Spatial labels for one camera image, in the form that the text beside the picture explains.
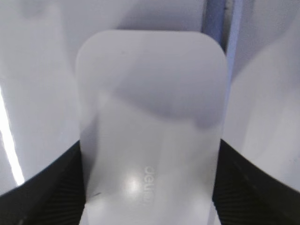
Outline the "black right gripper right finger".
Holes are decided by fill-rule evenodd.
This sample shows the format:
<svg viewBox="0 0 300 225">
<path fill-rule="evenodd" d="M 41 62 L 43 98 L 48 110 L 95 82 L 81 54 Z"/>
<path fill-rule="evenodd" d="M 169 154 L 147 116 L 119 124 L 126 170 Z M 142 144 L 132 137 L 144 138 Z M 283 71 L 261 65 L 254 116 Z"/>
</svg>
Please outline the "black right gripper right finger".
<svg viewBox="0 0 300 225">
<path fill-rule="evenodd" d="M 223 225 L 298 225 L 300 193 L 220 142 L 212 200 Z"/>
</svg>

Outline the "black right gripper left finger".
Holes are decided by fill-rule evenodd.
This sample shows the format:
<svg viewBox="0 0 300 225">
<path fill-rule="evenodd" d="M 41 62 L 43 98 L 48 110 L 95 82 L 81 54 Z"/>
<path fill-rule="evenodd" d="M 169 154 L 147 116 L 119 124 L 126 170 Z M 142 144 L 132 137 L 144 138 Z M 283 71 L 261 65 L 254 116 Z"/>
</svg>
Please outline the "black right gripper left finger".
<svg viewBox="0 0 300 225">
<path fill-rule="evenodd" d="M 86 202 L 80 144 L 19 187 L 1 195 L 2 225 L 77 225 Z"/>
</svg>

